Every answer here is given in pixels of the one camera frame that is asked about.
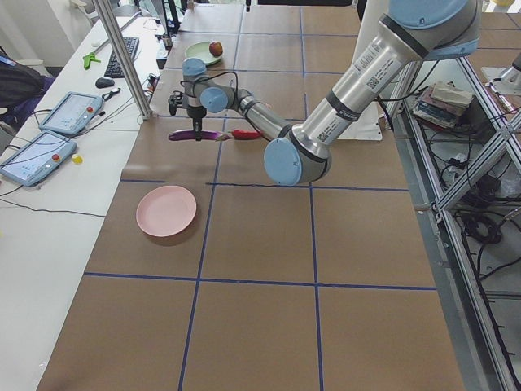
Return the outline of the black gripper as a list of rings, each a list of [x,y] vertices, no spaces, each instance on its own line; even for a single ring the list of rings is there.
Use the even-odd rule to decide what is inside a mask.
[[[203,121],[206,117],[206,108],[202,105],[199,98],[191,95],[186,95],[186,111],[190,118],[192,118],[192,125],[194,131],[194,137],[196,141],[202,141],[203,139]]]

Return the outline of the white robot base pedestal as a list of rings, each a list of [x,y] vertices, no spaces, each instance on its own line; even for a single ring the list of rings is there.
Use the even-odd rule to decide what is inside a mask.
[[[397,1],[366,3],[351,65],[327,95],[335,116],[346,123],[342,138],[382,138],[373,100],[405,65],[421,58],[415,44]]]

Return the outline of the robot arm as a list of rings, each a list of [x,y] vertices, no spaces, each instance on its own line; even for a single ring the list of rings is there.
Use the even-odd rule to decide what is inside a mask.
[[[245,89],[215,83],[200,59],[182,65],[187,110],[235,110],[269,140],[264,169],[293,186],[322,178],[331,144],[408,64],[454,59],[476,50],[480,1],[390,1],[375,36],[302,124],[292,125]]]

